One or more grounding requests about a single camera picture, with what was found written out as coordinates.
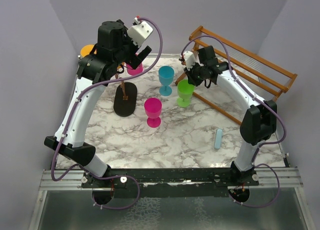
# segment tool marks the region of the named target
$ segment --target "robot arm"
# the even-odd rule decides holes
[[[268,140],[276,131],[276,117],[263,105],[252,99],[247,92],[234,80],[229,70],[227,62],[219,63],[212,46],[201,48],[197,51],[199,61],[193,52],[183,53],[181,61],[185,62],[185,73],[189,84],[198,86],[205,80],[221,87],[226,91],[245,113],[240,133],[243,138],[239,154],[231,167],[235,169],[235,178],[241,178],[246,172],[253,170],[253,162],[256,158],[257,148],[264,141]],[[243,81],[239,80],[247,89],[256,96],[257,99],[264,101],[275,112],[277,105],[274,101],[265,101],[256,95]]]
[[[138,55],[136,52],[151,35],[153,28],[145,21],[134,19],[127,29],[121,20],[103,22],[98,29],[97,44],[91,53],[79,60],[77,80],[72,100],[66,115],[54,136],[46,137],[44,144],[55,150],[63,138],[59,153],[74,160],[96,176],[103,176],[108,168],[96,155],[96,148],[85,143],[85,133],[95,105],[107,85],[89,90],[78,102],[66,134],[63,134],[72,107],[79,94],[92,84],[107,81],[118,72],[122,62],[135,69],[151,52],[147,46]]]

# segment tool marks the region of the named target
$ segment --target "wall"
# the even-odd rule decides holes
[[[163,52],[179,53],[189,35],[203,25],[258,52],[286,0],[50,0],[75,49],[97,41],[104,21],[136,15],[153,19],[163,33]],[[158,50],[158,38],[148,44]]]
[[[320,229],[320,5],[319,0],[288,0],[259,55],[298,77],[278,101],[287,126],[283,148],[298,166],[313,219]]]
[[[77,54],[48,0],[0,0],[0,229],[29,226]]]

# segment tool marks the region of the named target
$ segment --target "pink goblet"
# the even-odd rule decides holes
[[[158,98],[149,98],[144,103],[144,110],[148,119],[146,123],[149,127],[156,128],[160,126],[160,114],[162,110],[162,103]]]

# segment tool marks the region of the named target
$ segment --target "wooden rack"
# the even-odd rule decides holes
[[[262,58],[262,57],[260,57],[260,56],[257,56],[256,54],[254,54],[254,53],[252,53],[252,52],[250,52],[250,51],[248,51],[248,50],[246,50],[246,49],[244,49],[244,48],[236,45],[235,43],[233,43],[233,42],[231,42],[231,41],[229,41],[229,40],[227,40],[227,39],[225,39],[225,38],[223,38],[223,37],[221,37],[221,36],[219,36],[219,35],[211,32],[211,31],[208,31],[208,30],[205,29],[203,26],[199,26],[199,27],[190,35],[189,40],[191,41],[191,40],[193,40],[194,38],[196,38],[196,37],[198,37],[198,36],[201,36],[201,35],[214,36],[214,37],[220,39],[224,44],[232,47],[233,49],[235,49],[235,50],[237,50],[237,51],[239,51],[239,52],[247,55],[248,57],[250,57],[250,58],[252,58],[252,59],[254,59],[254,60],[256,60],[256,61],[258,61],[258,62],[260,62],[260,63],[262,63],[262,64],[264,64],[264,65],[266,65],[266,66],[268,66],[268,67],[270,67],[271,69],[273,69],[273,70],[275,70],[275,71],[283,74],[284,76],[288,77],[288,81],[283,85],[283,84],[281,84],[281,83],[279,83],[279,82],[271,79],[270,77],[265,76],[263,73],[261,73],[261,72],[255,70],[255,69],[249,67],[248,65],[246,65],[246,64],[244,64],[244,63],[236,60],[235,58],[230,57],[231,62],[234,63],[235,65],[240,66],[240,67],[243,68],[244,70],[246,70],[246,71],[252,73],[253,75],[259,77],[260,79],[262,79],[263,82],[268,82],[269,84],[273,85],[273,86],[276,88],[276,90],[273,89],[273,88],[271,88],[270,86],[268,86],[268,85],[266,85],[266,84],[263,84],[263,83],[260,82],[260,81],[257,81],[256,79],[248,76],[247,74],[245,74],[245,73],[243,73],[243,72],[241,72],[241,71],[239,71],[239,70],[237,70],[237,69],[234,69],[234,70],[236,71],[236,73],[237,73],[240,77],[248,80],[249,82],[257,85],[258,87],[260,87],[260,88],[264,89],[265,91],[267,91],[267,92],[271,93],[272,95],[274,95],[274,97],[273,97],[273,100],[274,100],[274,101],[276,101],[282,93],[285,93],[285,92],[287,92],[287,91],[290,89],[290,87],[291,87],[292,84],[294,83],[296,77],[298,76],[297,74],[291,73],[291,72],[289,72],[289,71],[287,71],[287,70],[285,70],[285,69],[283,69],[283,68],[281,68],[281,67],[279,67],[279,66],[277,66],[277,65],[275,65],[275,64],[273,64],[273,63],[271,63],[271,62],[269,62],[269,61],[267,61],[266,59],[264,59],[264,58]],[[193,51],[193,52],[197,51],[200,46],[206,47],[206,46],[208,46],[208,44],[206,44],[205,42],[203,42],[201,39],[196,39],[196,40],[194,41],[194,46],[193,46],[192,51]],[[214,51],[215,51],[215,53],[216,53],[217,55],[219,55],[219,56],[221,56],[221,57],[223,57],[223,58],[225,58],[225,59],[227,58],[226,54],[223,53],[223,52],[221,52],[221,51],[219,51],[218,49],[215,49]],[[185,75],[185,73],[183,73],[183,74],[177,79],[177,81],[175,82],[175,84],[177,85],[177,84],[179,83],[179,81],[181,81],[181,80],[184,79],[185,77],[186,77],[186,75]],[[203,102],[205,102],[206,104],[210,105],[212,108],[216,109],[217,111],[219,111],[220,113],[222,113],[224,116],[228,117],[229,119],[231,119],[231,120],[234,121],[235,123],[237,123],[237,124],[239,124],[239,125],[241,124],[241,121],[239,121],[238,119],[236,119],[235,117],[233,117],[231,114],[227,113],[224,109],[220,108],[219,106],[217,106],[217,105],[215,105],[214,103],[210,102],[209,100],[205,99],[205,98],[202,97],[201,95],[199,95],[199,94],[197,94],[197,93],[195,93],[195,92],[193,93],[193,95],[194,95],[195,97],[199,98],[200,100],[202,100]]]

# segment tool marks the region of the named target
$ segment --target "magenta cup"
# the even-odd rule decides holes
[[[160,126],[160,114],[162,110],[162,103],[158,98],[149,98],[144,103],[144,110],[148,119],[146,123],[149,127],[156,128]]]
[[[129,75],[134,76],[144,71],[144,67],[141,63],[136,69],[132,69],[130,65],[126,64],[126,71],[128,72]]]

